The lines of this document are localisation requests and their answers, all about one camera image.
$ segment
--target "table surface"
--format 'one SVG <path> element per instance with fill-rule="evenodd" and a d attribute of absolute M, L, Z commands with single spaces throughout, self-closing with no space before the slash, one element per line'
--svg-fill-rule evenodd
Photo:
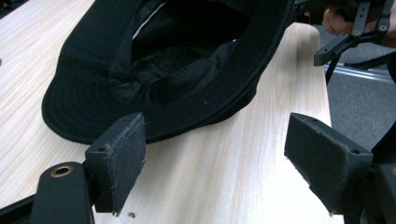
<path fill-rule="evenodd" d="M 41 117 L 61 46 L 92 0 L 31 0 L 0 20 L 0 207 L 35 193 L 42 172 L 84 161 Z M 330 124 L 326 84 L 313 66 L 318 32 L 293 24 L 254 100 L 232 118 L 147 146 L 119 217 L 96 223 L 343 223 L 283 156 L 290 112 Z"/>

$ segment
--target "wooden table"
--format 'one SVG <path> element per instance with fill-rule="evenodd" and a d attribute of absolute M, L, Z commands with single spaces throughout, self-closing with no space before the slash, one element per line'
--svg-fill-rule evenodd
<path fill-rule="evenodd" d="M 31 0 L 0 20 L 0 207 L 34 194 L 52 165 L 84 161 L 88 146 L 53 133 L 40 105 L 63 42 L 91 4 Z M 250 105 L 148 145 L 120 216 L 95 214 L 96 223 L 342 223 L 283 156 L 290 112 L 330 124 L 318 48 L 314 28 L 293 24 Z"/>

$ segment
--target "black bucket hat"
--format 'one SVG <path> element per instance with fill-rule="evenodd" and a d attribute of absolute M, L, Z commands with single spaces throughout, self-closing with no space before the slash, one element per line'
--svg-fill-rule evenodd
<path fill-rule="evenodd" d="M 65 41 L 44 121 L 92 143 L 143 112 L 147 142 L 246 106 L 288 26 L 290 0 L 96 0 Z"/>

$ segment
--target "human hand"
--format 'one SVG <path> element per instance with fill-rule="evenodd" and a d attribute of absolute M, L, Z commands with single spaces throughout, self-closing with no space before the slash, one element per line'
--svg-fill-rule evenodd
<path fill-rule="evenodd" d="M 371 9 L 364 26 L 364 31 L 373 31 L 375 29 L 380 13 L 381 8 Z M 339 35 L 342 32 L 350 34 L 353 29 L 353 22 L 346 21 L 337 7 L 326 9 L 323 15 L 322 25 L 327 32 L 334 35 Z M 381 44 L 396 48 L 396 3 L 393 4 L 391 9 L 389 31 Z"/>

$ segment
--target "gray carpet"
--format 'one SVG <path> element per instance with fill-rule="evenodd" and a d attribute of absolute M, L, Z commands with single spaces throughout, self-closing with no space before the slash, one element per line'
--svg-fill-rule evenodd
<path fill-rule="evenodd" d="M 322 46 L 334 38 L 320 26 L 317 28 Z M 361 44 L 347 50 L 340 63 L 360 63 L 395 50 Z M 332 127 L 366 149 L 371 149 L 396 120 L 396 85 L 386 66 L 370 72 L 387 76 L 388 81 L 334 73 L 328 85 Z"/>

